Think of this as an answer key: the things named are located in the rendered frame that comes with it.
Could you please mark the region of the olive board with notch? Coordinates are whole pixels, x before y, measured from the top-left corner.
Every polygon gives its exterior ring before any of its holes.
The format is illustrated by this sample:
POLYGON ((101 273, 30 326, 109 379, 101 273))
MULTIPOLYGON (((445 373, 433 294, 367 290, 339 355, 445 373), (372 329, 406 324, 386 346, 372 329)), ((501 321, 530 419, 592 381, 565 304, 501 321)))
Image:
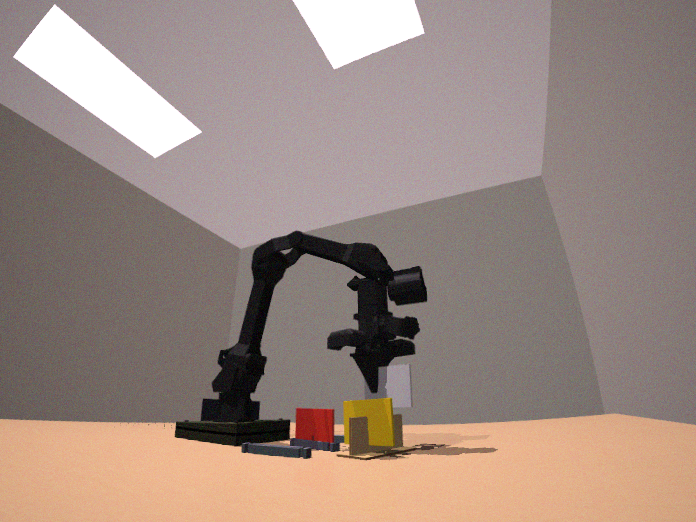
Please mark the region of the olive board with notch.
POLYGON ((344 444, 349 444, 349 417, 367 417, 369 445, 395 446, 392 398, 343 401, 344 444))

